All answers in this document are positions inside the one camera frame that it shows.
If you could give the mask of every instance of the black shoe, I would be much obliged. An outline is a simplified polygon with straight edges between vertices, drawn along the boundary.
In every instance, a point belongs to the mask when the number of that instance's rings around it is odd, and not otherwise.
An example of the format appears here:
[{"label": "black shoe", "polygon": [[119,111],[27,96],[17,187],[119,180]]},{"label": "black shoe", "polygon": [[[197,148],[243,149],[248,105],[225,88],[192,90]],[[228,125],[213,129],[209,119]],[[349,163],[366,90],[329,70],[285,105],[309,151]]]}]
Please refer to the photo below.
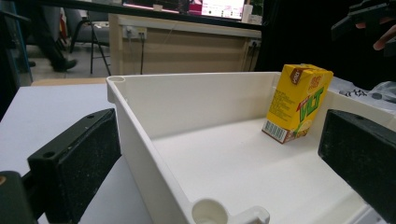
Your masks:
[{"label": "black shoe", "polygon": [[29,67],[34,67],[35,66],[35,62],[29,61],[28,63],[29,63]]},{"label": "black shoe", "polygon": [[54,64],[52,66],[52,68],[55,72],[65,72],[67,69],[70,69],[70,68],[76,66],[76,64],[77,64],[76,59],[73,59],[70,61],[64,60],[63,63]]}]

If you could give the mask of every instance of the floor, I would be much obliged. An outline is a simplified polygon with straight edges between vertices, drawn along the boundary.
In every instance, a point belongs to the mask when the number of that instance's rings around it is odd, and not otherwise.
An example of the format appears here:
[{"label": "floor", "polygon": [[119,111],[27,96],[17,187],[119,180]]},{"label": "floor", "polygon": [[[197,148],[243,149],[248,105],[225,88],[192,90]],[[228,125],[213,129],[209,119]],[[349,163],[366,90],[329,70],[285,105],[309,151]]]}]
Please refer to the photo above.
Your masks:
[{"label": "floor", "polygon": [[[93,69],[91,74],[91,44],[77,43],[72,53],[69,53],[69,44],[65,44],[66,50],[63,51],[64,57],[72,60],[78,60],[78,64],[67,70],[66,72],[54,72],[50,66],[50,61],[41,53],[37,46],[28,45],[26,47],[29,61],[35,62],[35,66],[31,67],[33,81],[48,78],[82,78],[82,77],[108,77],[105,62],[103,60],[97,46],[94,47]],[[107,60],[110,64],[110,48],[102,47]]]}]

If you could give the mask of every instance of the juice box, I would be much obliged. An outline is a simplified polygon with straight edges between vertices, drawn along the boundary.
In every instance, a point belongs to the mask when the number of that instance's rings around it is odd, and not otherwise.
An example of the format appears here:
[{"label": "juice box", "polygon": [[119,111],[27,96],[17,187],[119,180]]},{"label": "juice box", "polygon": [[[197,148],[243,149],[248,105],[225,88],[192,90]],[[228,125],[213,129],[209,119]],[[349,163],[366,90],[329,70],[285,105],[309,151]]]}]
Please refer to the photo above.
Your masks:
[{"label": "juice box", "polygon": [[312,64],[285,64],[262,131],[283,144],[306,136],[332,81]]}]

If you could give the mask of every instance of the monitor screen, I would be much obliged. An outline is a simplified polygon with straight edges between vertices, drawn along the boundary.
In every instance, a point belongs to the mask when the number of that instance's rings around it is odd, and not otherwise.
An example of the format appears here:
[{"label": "monitor screen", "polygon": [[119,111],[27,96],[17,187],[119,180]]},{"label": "monitor screen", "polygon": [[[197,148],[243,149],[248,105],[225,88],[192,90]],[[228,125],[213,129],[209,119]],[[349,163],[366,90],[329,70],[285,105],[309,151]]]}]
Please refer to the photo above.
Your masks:
[{"label": "monitor screen", "polygon": [[245,0],[202,0],[203,16],[242,19]]},{"label": "monitor screen", "polygon": [[163,11],[178,13],[178,0],[122,0],[126,7],[153,9],[153,5],[163,6]]}]

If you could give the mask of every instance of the white table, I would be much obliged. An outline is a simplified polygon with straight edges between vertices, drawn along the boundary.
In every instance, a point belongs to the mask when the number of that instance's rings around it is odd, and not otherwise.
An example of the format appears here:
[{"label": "white table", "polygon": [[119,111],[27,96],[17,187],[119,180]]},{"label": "white table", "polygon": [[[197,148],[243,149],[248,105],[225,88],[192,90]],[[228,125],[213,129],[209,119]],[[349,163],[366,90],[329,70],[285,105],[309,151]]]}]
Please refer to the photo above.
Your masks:
[{"label": "white table", "polygon": [[[27,158],[78,120],[114,107],[107,101],[106,84],[22,87],[0,123],[0,171],[25,175]],[[38,222],[48,223],[45,216]],[[84,223],[149,224],[126,160],[113,166],[80,221]]]}]

